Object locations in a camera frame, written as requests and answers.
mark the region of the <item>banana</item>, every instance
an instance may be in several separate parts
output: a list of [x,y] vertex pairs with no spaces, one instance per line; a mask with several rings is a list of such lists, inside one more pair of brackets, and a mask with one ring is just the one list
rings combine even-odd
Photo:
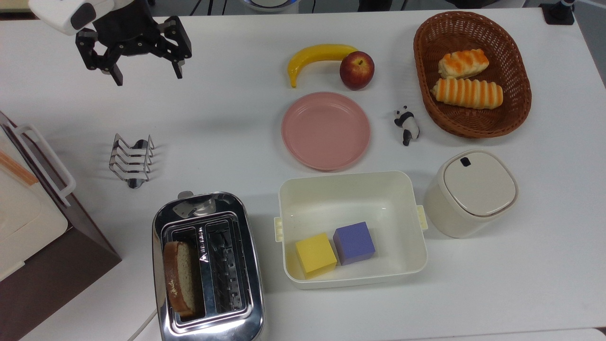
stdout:
[[348,54],[355,51],[358,49],[342,44],[320,44],[302,49],[295,53],[288,62],[290,86],[297,87],[297,76],[307,64],[315,61],[342,61]]

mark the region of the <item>plate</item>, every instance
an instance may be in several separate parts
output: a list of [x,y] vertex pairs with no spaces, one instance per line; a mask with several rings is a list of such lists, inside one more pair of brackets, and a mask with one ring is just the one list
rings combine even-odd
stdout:
[[302,164],[335,171],[366,152],[370,123],[362,108],[346,96],[316,92],[298,99],[286,111],[282,140]]

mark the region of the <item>bread slice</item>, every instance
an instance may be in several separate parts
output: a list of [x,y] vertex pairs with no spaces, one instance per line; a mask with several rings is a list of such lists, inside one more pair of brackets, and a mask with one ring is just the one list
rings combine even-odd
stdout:
[[181,318],[191,318],[200,315],[202,309],[197,309],[196,274],[193,260],[197,255],[194,247],[183,241],[170,241],[164,246],[164,276],[168,301]]

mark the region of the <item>bread roll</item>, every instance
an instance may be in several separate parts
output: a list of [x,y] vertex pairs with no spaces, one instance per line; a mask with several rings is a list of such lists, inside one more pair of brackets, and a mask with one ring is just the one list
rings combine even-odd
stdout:
[[196,288],[194,284],[197,282],[192,263],[195,259],[194,252],[194,247],[182,241],[170,241],[164,246],[164,275],[168,301],[182,318],[194,317],[200,313],[197,309],[199,304],[196,304],[196,291],[200,288]]
[[481,49],[447,53],[438,62],[438,72],[442,78],[469,78],[488,67],[488,58]]
[[500,86],[477,79],[439,79],[431,93],[440,102],[474,109],[494,109],[503,103]]

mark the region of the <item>purple cube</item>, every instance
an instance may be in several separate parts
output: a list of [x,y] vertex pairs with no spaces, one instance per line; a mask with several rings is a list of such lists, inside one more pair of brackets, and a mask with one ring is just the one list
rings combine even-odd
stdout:
[[341,265],[369,259],[375,254],[375,246],[366,222],[338,228],[333,235]]

